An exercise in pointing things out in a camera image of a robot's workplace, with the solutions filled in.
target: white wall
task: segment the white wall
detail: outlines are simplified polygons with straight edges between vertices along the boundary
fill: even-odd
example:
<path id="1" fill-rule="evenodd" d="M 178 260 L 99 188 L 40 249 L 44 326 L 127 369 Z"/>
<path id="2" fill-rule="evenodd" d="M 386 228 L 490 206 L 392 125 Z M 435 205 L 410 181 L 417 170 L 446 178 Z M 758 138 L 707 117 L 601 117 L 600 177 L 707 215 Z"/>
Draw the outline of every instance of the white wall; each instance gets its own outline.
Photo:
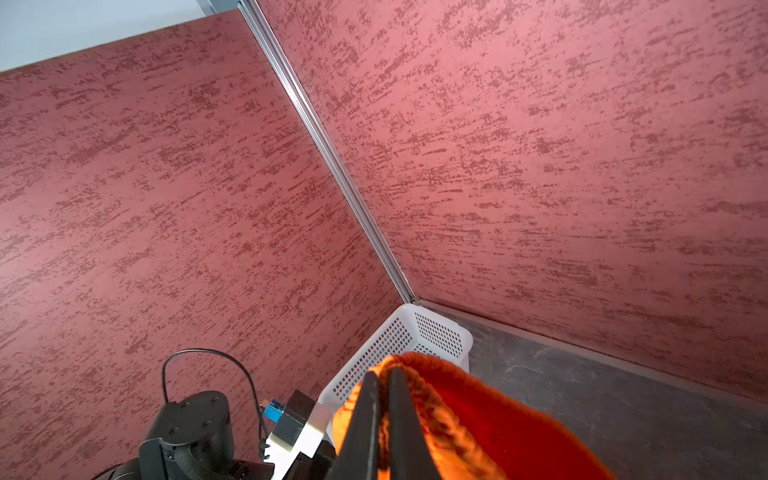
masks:
<path id="1" fill-rule="evenodd" d="M 0 71 L 203 16 L 197 0 L 0 0 Z"/>

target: baseboard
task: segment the baseboard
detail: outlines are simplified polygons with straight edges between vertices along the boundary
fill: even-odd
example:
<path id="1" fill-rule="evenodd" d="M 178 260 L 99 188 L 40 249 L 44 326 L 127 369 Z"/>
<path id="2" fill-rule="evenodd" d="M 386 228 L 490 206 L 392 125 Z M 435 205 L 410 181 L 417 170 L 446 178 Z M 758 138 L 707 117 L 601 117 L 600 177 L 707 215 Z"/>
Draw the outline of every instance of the baseboard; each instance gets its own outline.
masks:
<path id="1" fill-rule="evenodd" d="M 505 325 L 504 323 L 495 322 L 494 320 L 489 320 L 472 313 L 462 312 L 461 310 L 451 308 L 450 306 L 440 305 L 439 303 L 430 302 L 428 300 L 416 300 L 415 303 L 417 305 L 429 308 L 437 313 L 455 316 L 459 319 L 467 320 L 469 322 L 480 323 L 481 325 L 485 325 L 489 328 L 501 330 L 502 332 L 510 333 L 512 335 L 519 336 L 524 339 L 529 339 L 545 346 L 550 346 L 565 352 L 573 353 L 574 355 L 582 356 L 584 358 L 594 360 L 595 362 L 600 362 L 605 365 L 612 366 L 616 369 L 624 370 L 635 375 L 644 376 L 648 379 L 666 383 L 669 386 L 673 386 L 687 392 L 706 396 L 717 400 L 718 402 L 735 406 L 740 409 L 750 410 L 751 412 L 754 412 L 758 415 L 768 415 L 768 403 L 759 402 L 757 400 L 749 399 L 745 396 L 726 392 L 725 390 L 716 389 L 702 383 L 693 382 L 679 376 L 660 372 L 646 366 L 605 355 L 604 353 L 595 352 L 594 350 L 585 349 L 583 347 L 571 345 L 570 343 L 552 339 L 547 336 Z"/>

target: textured wallpaper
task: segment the textured wallpaper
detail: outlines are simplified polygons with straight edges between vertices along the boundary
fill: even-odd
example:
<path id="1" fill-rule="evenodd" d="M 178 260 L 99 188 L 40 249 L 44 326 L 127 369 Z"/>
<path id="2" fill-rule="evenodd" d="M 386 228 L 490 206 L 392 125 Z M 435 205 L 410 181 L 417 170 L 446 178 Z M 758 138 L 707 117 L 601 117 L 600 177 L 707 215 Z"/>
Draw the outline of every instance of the textured wallpaper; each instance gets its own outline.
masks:
<path id="1" fill-rule="evenodd" d="M 137 454 L 160 366 L 317 395 L 399 296 L 239 12 L 0 76 L 0 476 Z M 173 399 L 245 379 L 169 365 Z"/>
<path id="2" fill-rule="evenodd" d="M 262 0 L 417 295 L 768 400 L 762 0 Z"/>

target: metal frame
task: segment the metal frame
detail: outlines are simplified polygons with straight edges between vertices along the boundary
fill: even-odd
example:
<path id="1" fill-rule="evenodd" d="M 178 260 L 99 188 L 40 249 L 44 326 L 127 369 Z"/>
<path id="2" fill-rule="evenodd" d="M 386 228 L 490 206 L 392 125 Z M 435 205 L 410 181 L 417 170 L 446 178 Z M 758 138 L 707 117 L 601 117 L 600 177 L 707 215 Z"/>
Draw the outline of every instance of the metal frame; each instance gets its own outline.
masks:
<path id="1" fill-rule="evenodd" d="M 306 92 L 302 88 L 293 68 L 291 68 L 288 58 L 280 47 L 274 32 L 272 32 L 270 24 L 267 23 L 259 4 L 256 0 L 240 0 L 237 7 L 243 13 L 248 26 L 259 41 L 261 49 L 264 50 L 264 54 L 272 64 L 272 68 L 277 73 L 280 83 L 283 84 L 283 88 L 285 88 L 290 100 L 293 102 L 293 106 L 299 112 L 299 116 L 304 121 L 304 126 L 306 126 L 306 129 L 315 141 L 320 154 L 322 154 L 328 164 L 328 168 L 331 169 L 333 177 L 336 178 L 339 188 L 341 188 L 344 197 L 346 197 L 353 212 L 355 212 L 357 220 L 366 232 L 368 240 L 373 245 L 373 249 L 379 255 L 379 259 L 384 264 L 384 268 L 389 274 L 389 278 L 395 284 L 395 288 L 400 293 L 403 302 L 412 303 L 416 301 L 418 297 L 413 293 L 406 276 L 397 263 L 395 255 L 390 250 L 381 230 L 379 230 L 379 226 L 376 225 L 371 212 L 368 210 L 366 202 L 360 196 L 360 192 L 349 176 L 349 172 L 346 171 L 339 152 L 336 151 L 333 142 L 328 137 L 328 132 L 326 132 L 317 112 L 306 96 Z"/>

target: gray marble floor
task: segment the gray marble floor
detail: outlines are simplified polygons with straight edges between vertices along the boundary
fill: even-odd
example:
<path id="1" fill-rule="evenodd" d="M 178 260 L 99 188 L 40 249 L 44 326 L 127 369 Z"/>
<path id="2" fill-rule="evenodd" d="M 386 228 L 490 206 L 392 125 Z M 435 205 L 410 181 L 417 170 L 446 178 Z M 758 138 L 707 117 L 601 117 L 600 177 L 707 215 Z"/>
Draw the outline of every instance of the gray marble floor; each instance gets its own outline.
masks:
<path id="1" fill-rule="evenodd" d="M 768 479 L 768 418 L 531 340 L 472 332 L 470 371 L 565 424 L 621 479 Z"/>

